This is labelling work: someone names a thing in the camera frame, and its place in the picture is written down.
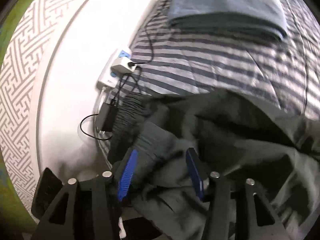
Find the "black trousers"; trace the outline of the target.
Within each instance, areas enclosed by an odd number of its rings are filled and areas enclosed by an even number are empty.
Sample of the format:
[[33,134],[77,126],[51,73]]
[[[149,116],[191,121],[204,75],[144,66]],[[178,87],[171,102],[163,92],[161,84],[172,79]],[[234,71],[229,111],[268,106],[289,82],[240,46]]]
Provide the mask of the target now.
[[[209,186],[200,200],[185,153]],[[123,98],[109,161],[138,160],[127,196],[171,239],[319,239],[319,121],[230,90]]]

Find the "black power adapter brick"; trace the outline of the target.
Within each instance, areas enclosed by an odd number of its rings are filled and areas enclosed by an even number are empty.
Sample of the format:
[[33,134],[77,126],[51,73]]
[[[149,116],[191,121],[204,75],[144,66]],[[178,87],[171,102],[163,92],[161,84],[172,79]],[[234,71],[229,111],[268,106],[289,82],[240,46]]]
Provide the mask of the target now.
[[98,131],[112,132],[117,112],[118,107],[104,102],[95,122]]

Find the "striped blue grey bedspread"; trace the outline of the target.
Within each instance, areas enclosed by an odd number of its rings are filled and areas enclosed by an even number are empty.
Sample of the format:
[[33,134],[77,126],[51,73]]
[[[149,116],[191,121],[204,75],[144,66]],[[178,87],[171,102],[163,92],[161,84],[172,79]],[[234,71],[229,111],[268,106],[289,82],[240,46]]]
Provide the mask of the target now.
[[159,0],[132,44],[140,70],[110,96],[206,93],[215,87],[262,98],[278,108],[319,119],[319,23],[303,0],[280,0],[284,41],[248,35],[184,33],[171,28],[172,0]]

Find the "white charger plug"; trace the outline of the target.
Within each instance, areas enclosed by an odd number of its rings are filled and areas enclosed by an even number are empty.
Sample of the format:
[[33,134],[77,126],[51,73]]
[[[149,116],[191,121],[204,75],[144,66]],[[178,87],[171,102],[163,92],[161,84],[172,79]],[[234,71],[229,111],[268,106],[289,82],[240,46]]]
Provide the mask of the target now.
[[111,65],[111,69],[116,73],[130,74],[136,69],[136,64],[127,57],[119,57]]

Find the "folded light blue towel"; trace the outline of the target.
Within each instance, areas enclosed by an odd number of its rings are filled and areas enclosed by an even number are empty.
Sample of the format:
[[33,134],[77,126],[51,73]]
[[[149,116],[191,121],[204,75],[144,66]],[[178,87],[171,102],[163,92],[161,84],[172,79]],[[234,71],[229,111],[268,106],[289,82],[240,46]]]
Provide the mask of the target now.
[[228,31],[272,40],[287,37],[280,0],[172,0],[168,22],[181,30]]

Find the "white wall power socket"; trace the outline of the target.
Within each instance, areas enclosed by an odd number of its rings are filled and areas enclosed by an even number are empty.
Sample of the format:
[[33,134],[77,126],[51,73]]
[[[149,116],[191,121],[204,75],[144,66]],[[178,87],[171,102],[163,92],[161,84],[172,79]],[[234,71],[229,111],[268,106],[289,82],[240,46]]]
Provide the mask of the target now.
[[131,60],[131,50],[127,47],[118,48],[108,59],[97,80],[97,88],[115,88],[123,74],[135,71],[135,64]]

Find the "green yellow wall map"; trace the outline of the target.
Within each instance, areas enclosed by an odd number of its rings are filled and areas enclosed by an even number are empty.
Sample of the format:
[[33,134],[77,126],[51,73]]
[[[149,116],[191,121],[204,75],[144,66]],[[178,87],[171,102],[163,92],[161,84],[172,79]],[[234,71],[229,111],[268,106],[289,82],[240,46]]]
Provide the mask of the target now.
[[28,143],[30,92],[36,65],[29,41],[40,28],[35,24],[34,0],[18,0],[3,25],[1,51],[1,223],[12,230],[32,233],[36,223],[30,214],[35,190]]

